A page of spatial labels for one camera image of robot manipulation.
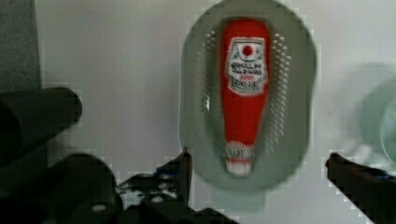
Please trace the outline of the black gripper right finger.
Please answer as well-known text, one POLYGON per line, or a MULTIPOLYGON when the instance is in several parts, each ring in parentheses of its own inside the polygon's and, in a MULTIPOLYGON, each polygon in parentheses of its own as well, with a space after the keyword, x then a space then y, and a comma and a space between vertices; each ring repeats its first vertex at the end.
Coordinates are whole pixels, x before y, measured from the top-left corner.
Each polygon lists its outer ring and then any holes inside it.
POLYGON ((395 176, 332 153, 327 178, 374 224, 395 224, 395 176))

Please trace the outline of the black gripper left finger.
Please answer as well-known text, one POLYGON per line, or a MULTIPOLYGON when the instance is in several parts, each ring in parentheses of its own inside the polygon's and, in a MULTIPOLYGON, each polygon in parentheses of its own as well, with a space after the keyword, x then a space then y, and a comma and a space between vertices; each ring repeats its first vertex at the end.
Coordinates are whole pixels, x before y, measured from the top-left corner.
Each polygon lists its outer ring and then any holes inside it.
POLYGON ((192 157, 184 147, 171 161, 153 173, 140 173, 116 186, 134 224, 238 224, 212 208, 189 207, 192 157))

